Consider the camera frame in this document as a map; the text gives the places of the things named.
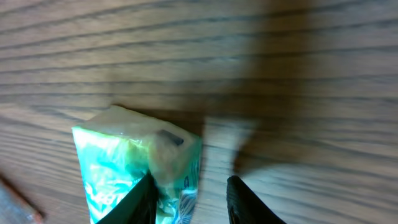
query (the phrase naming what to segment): wooden surface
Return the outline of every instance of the wooden surface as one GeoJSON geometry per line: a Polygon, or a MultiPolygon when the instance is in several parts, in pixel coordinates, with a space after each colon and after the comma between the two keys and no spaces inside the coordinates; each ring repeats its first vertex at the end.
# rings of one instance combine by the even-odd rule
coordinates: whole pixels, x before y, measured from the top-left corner
{"type": "Polygon", "coordinates": [[[0,0],[0,171],[89,223],[71,127],[116,103],[204,138],[287,223],[397,223],[398,1],[0,0]]]}

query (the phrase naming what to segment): crumpled plastic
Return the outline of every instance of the crumpled plastic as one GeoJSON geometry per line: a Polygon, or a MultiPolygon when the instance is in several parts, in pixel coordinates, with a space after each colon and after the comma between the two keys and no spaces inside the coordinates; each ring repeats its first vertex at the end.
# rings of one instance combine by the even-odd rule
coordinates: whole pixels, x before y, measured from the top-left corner
{"type": "Polygon", "coordinates": [[[160,192],[156,224],[190,222],[200,172],[198,136],[119,106],[72,131],[91,223],[105,217],[148,170],[160,192]]]}

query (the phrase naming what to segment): plastic packet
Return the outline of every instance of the plastic packet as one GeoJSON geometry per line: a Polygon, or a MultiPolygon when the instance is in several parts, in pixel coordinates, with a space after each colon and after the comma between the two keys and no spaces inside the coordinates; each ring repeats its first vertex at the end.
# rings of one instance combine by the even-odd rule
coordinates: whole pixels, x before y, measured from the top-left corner
{"type": "Polygon", "coordinates": [[[200,170],[198,136],[118,106],[72,130],[91,223],[106,216],[148,170],[160,192],[156,224],[189,223],[200,170]]]}

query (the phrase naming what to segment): blurry object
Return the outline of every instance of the blurry object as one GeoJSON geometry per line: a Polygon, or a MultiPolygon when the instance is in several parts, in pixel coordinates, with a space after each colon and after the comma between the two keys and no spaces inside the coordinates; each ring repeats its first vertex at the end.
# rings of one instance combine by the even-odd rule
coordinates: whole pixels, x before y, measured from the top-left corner
{"type": "Polygon", "coordinates": [[[230,224],[285,224],[238,177],[228,178],[226,200],[230,224]]]}
{"type": "Polygon", "coordinates": [[[0,223],[41,224],[42,222],[40,213],[0,180],[0,223]]]}
{"type": "Polygon", "coordinates": [[[98,224],[155,224],[159,193],[147,173],[98,224]]]}
{"type": "Polygon", "coordinates": [[[149,171],[159,191],[156,223],[190,221],[200,170],[198,136],[119,106],[72,130],[91,223],[116,208],[149,171]]]}

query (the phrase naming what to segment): wood grain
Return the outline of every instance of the wood grain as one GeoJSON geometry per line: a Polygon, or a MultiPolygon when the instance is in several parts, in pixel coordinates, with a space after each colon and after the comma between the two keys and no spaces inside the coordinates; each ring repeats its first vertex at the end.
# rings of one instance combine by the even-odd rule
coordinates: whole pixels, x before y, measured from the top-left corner
{"type": "Polygon", "coordinates": [[[395,0],[0,0],[0,170],[89,223],[71,127],[111,104],[204,140],[193,223],[238,173],[287,223],[396,223],[395,0]]]}

